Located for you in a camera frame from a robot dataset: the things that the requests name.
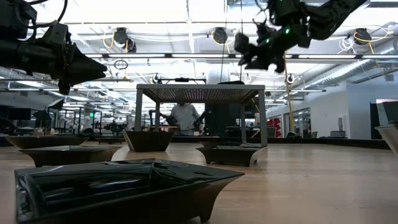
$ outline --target fluorescent light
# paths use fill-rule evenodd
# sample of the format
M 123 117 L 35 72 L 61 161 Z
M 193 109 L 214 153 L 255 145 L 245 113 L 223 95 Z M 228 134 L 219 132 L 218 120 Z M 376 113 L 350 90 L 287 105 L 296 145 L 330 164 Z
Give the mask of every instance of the fluorescent light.
M 9 90 L 9 91 L 40 91 L 39 89 L 33 89 L 33 88 L 9 88 L 7 90 Z
M 285 103 L 266 103 L 266 105 L 286 105 Z
M 105 109 L 112 109 L 112 106 L 110 106 L 110 105 L 100 105 L 99 107 L 102 107 Z
M 335 59 L 347 59 L 347 58 L 355 58 L 356 55 L 299 55 L 299 58 L 317 58 L 317 59 L 328 59 L 328 58 L 335 58 Z
M 326 90 L 293 90 L 297 93 L 315 93 L 315 92 L 324 92 Z
M 65 97 L 64 95 L 62 95 L 61 93 L 57 93 L 54 91 L 50 91 L 51 94 L 54 94 L 55 96 L 61 96 L 61 97 Z
M 222 58 L 228 54 L 172 54 L 173 58 Z
M 78 100 L 78 101 L 89 101 L 89 99 L 87 99 L 85 97 L 81 97 L 81 96 L 69 96 L 69 98 Z
M 79 108 L 63 107 L 63 110 L 79 110 Z
M 164 54 L 109 54 L 110 58 L 164 58 Z
M 363 59 L 398 59 L 398 55 L 363 55 Z
M 76 89 L 73 89 L 73 88 L 71 88 L 70 89 L 70 91 L 106 91 L 106 90 L 108 90 L 108 89 L 104 89 L 104 88 L 92 88 L 92 89 L 90 89 L 90 88 L 76 88 Z
M 33 82 L 33 81 L 17 81 L 20 84 L 24 84 L 24 85 L 29 85 L 32 87 L 47 87 L 46 85 L 40 84 L 38 82 Z
M 287 100 L 266 99 L 266 102 L 274 102 L 274 101 L 283 101 L 283 102 L 286 102 Z
M 89 58 L 102 58 L 102 55 L 100 55 L 100 54 L 86 54 L 86 57 L 89 57 Z
M 269 91 L 269 92 L 279 92 L 279 93 L 283 93 L 286 92 L 286 90 L 265 90 L 265 91 Z

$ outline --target black curved tray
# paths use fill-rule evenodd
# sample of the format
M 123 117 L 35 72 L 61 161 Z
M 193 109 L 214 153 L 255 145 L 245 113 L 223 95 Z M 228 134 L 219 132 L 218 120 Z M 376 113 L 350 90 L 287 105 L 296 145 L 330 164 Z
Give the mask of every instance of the black curved tray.
M 181 223 L 210 219 L 242 172 L 144 159 L 15 171 L 18 223 Z
M 78 146 L 87 137 L 79 136 L 8 136 L 7 141 L 19 149 L 34 149 L 53 146 Z
M 111 161 L 113 154 L 120 148 L 121 146 L 57 146 L 19 151 L 29 155 L 36 167 L 42 167 Z
M 129 149 L 136 152 L 164 152 L 173 133 L 153 131 L 123 131 Z
M 217 162 L 219 164 L 249 167 L 257 162 L 258 153 L 265 148 L 255 146 L 213 146 L 199 147 L 197 149 L 205 156 L 207 164 Z

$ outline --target table frame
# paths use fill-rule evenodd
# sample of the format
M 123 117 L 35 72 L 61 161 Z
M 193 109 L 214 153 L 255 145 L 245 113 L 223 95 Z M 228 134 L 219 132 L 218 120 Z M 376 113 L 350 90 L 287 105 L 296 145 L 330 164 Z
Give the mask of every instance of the table frame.
M 155 93 L 150 90 L 166 90 L 166 89 L 186 89 L 186 90 L 251 90 L 249 94 L 239 99 L 232 99 L 226 103 L 240 103 L 241 104 L 241 133 L 242 142 L 246 143 L 246 123 L 244 114 L 244 104 L 255 97 L 259 96 L 259 114 L 260 114 L 260 136 L 261 146 L 267 146 L 267 118 L 266 118 L 266 104 L 265 104 L 265 86 L 264 85 L 178 85 L 178 84 L 138 84 L 137 95 L 136 95 L 136 117 L 134 121 L 134 130 L 141 131 L 141 114 L 142 114 L 142 96 L 146 95 L 156 103 L 155 107 L 155 131 L 159 132 L 159 121 L 160 121 L 160 104 L 161 103 L 176 103 L 173 100 L 161 101 Z M 190 103 L 214 103 L 215 101 L 193 99 Z

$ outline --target white wall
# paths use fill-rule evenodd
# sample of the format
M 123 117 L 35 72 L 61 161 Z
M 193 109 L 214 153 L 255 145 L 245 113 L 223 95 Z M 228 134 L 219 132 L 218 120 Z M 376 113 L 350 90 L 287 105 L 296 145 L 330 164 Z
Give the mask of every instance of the white wall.
M 338 130 L 338 118 L 343 118 L 343 129 L 350 138 L 348 99 L 346 84 L 326 88 L 324 93 L 310 93 L 304 101 L 293 101 L 293 111 L 310 108 L 311 128 L 318 131 L 318 137 L 329 136 L 330 131 Z M 289 112 L 288 106 L 277 106 L 267 110 L 267 117 Z
M 50 95 L 39 95 L 36 92 L 29 92 L 28 96 L 21 96 L 19 93 L 0 93 L 0 105 L 35 110 L 43 110 L 56 99 L 59 98 Z
M 351 138 L 371 139 L 370 103 L 376 103 L 376 99 L 398 98 L 398 81 L 387 83 L 384 77 L 379 77 L 360 84 L 347 84 L 347 92 Z

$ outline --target metal table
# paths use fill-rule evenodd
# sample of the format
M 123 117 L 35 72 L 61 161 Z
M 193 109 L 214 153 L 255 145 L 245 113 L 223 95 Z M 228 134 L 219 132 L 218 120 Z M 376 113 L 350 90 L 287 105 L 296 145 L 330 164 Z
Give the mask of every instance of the metal table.
M 156 103 L 155 131 L 159 131 L 160 103 L 240 103 L 242 142 L 246 143 L 244 104 L 259 95 L 261 146 L 267 146 L 267 118 L 264 85 L 163 85 L 138 84 L 134 130 L 141 131 L 142 95 Z

